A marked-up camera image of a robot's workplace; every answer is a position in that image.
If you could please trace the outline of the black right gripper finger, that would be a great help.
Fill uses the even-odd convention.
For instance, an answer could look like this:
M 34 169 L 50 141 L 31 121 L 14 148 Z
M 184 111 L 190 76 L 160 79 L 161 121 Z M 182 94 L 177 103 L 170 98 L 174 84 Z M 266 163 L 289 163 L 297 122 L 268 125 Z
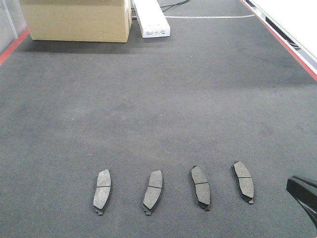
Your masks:
M 287 180 L 286 190 L 303 207 L 317 226 L 317 181 L 294 175 Z

